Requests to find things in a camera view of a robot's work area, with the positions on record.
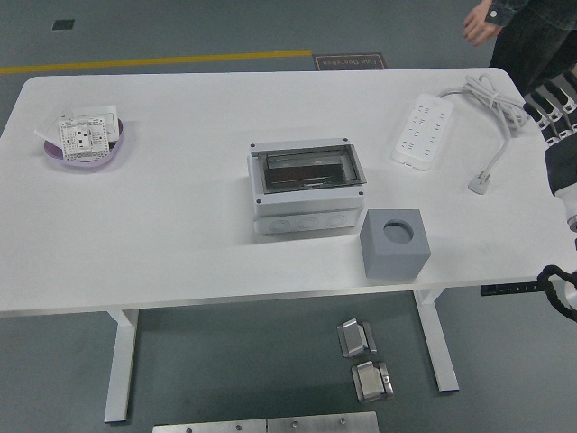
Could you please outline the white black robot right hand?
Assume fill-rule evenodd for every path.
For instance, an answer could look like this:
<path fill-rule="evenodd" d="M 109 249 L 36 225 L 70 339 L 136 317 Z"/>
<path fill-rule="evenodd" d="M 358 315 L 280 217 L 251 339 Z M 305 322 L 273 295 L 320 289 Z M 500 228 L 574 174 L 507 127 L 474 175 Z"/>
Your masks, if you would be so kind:
<path fill-rule="evenodd" d="M 565 86 L 559 80 L 547 80 L 543 86 L 548 96 L 535 90 L 525 111 L 536 122 L 548 145 L 545 166 L 551 193 L 564 205 L 569 228 L 576 231 L 576 76 L 571 71 L 563 73 Z"/>

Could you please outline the person's hand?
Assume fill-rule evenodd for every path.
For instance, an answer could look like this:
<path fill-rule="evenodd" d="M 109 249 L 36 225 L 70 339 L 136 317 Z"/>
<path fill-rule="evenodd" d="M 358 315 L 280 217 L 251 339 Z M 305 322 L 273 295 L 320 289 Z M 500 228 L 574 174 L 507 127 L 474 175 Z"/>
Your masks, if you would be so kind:
<path fill-rule="evenodd" d="M 497 37 L 503 29 L 502 26 L 485 21 L 491 3 L 491 0 L 480 1 L 472 8 L 463 22 L 463 38 L 473 47 L 478 47 Z"/>

